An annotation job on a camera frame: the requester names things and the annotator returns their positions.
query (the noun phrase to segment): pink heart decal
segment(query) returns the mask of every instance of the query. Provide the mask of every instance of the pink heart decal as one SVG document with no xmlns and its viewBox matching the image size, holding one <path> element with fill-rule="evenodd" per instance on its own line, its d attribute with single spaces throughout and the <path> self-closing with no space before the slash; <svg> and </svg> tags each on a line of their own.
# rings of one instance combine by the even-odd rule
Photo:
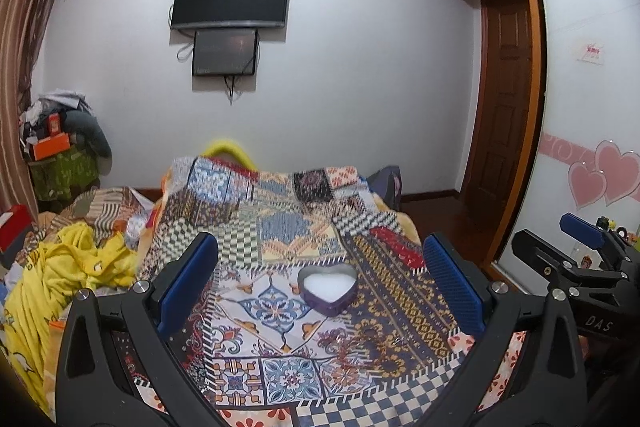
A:
<svg viewBox="0 0 640 427">
<path fill-rule="evenodd" d="M 596 170 L 607 179 L 604 194 L 607 206 L 634 193 L 640 186 L 640 156 L 634 152 L 620 154 L 610 141 L 601 142 L 596 149 Z"/>
<path fill-rule="evenodd" d="M 602 172 L 589 172 L 584 163 L 569 167 L 569 187 L 574 195 L 575 206 L 581 208 L 595 203 L 607 190 L 607 179 Z"/>
</svg>

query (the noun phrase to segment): patterned bedspread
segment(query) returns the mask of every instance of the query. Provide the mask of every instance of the patterned bedspread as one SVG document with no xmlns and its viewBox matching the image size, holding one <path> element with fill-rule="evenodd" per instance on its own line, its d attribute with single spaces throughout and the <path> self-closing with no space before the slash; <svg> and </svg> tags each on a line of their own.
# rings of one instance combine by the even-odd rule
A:
<svg viewBox="0 0 640 427">
<path fill-rule="evenodd" d="M 140 277 L 153 279 L 198 232 L 216 236 L 218 266 L 170 346 L 230 425 L 410 425 L 473 344 L 399 215 L 353 167 L 277 174 L 180 158 L 163 188 Z M 356 269 L 358 295 L 327 318 L 297 277 L 336 263 Z M 148 387 L 127 335 L 116 340 Z"/>
</svg>

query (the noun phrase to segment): purple heart-shaped box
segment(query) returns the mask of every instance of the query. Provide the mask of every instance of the purple heart-shaped box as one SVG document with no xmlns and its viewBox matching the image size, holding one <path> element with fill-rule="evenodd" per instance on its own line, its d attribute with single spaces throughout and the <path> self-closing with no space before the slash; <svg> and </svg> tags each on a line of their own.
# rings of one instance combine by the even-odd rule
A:
<svg viewBox="0 0 640 427">
<path fill-rule="evenodd" d="M 313 274 L 343 274 L 352 277 L 354 282 L 353 286 L 340 298 L 334 302 L 327 302 L 324 299 L 318 297 L 314 293 L 311 293 L 305 286 L 305 280 L 307 277 Z M 349 304 L 353 302 L 358 294 L 358 272 L 350 264 L 335 264 L 333 266 L 306 266 L 298 273 L 298 288 L 300 294 L 305 302 L 316 311 L 327 317 L 337 317 L 343 311 L 345 311 Z"/>
</svg>

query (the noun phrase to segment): red box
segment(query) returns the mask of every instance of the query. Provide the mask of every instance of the red box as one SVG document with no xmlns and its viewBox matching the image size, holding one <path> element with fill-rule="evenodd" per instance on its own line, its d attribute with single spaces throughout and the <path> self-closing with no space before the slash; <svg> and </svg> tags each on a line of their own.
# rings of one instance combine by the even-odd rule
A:
<svg viewBox="0 0 640 427">
<path fill-rule="evenodd" d="M 9 248 L 20 232 L 31 224 L 31 216 L 23 204 L 12 206 L 7 213 L 12 215 L 0 225 L 0 252 Z"/>
<path fill-rule="evenodd" d="M 62 132 L 36 143 L 36 145 L 33 146 L 33 159 L 36 161 L 42 160 L 43 158 L 48 158 L 49 156 L 53 156 L 70 148 L 69 135 L 66 132 Z"/>
</svg>

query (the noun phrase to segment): small monitor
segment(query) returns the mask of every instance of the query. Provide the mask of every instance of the small monitor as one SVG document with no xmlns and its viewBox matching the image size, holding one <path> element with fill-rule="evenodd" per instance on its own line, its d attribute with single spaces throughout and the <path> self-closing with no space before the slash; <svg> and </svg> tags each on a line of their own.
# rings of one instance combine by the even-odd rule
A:
<svg viewBox="0 0 640 427">
<path fill-rule="evenodd" d="M 255 28 L 216 28 L 196 31 L 193 43 L 193 76 L 241 76 L 255 74 Z"/>
</svg>

